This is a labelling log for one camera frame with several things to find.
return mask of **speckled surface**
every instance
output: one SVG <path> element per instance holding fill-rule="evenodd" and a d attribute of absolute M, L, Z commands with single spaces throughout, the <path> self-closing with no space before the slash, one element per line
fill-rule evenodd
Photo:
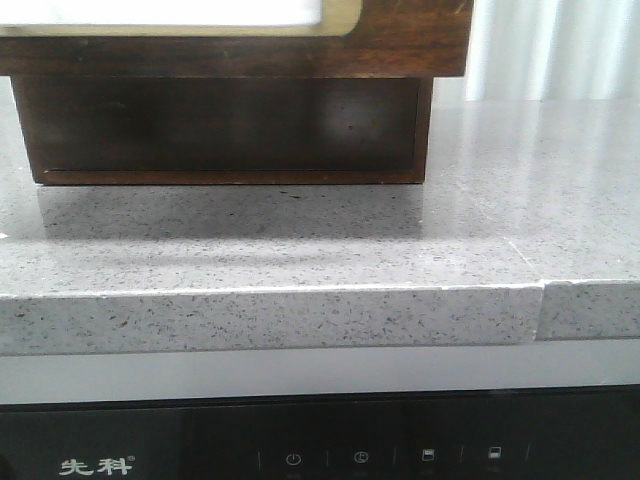
<path fill-rule="evenodd" d="M 424 186 L 41 187 L 0 83 L 0 353 L 640 336 L 634 122 L 436 109 Z"/>

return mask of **wooden frame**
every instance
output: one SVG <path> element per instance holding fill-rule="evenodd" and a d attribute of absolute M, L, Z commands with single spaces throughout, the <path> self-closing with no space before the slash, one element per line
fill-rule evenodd
<path fill-rule="evenodd" d="M 471 9 L 363 0 L 341 37 L 0 37 L 0 74 L 38 182 L 415 183 L 433 77 L 464 72 Z M 166 134 L 182 125 L 200 135 Z"/>

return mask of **white trim strip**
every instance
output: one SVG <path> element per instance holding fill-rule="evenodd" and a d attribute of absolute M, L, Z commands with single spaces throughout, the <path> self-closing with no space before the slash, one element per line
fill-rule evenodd
<path fill-rule="evenodd" d="M 0 403 L 640 384 L 640 340 L 0 357 Z"/>

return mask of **appliance control panel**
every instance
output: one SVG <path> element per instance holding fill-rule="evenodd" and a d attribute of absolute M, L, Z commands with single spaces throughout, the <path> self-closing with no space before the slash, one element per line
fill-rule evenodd
<path fill-rule="evenodd" d="M 0 407 L 0 480 L 640 478 L 640 386 Z"/>

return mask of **gray speckled countertop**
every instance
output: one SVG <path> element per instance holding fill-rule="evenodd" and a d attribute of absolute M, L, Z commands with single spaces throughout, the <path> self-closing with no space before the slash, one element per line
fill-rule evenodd
<path fill-rule="evenodd" d="M 433 111 L 424 186 L 42 187 L 0 82 L 0 354 L 640 336 L 640 105 Z"/>

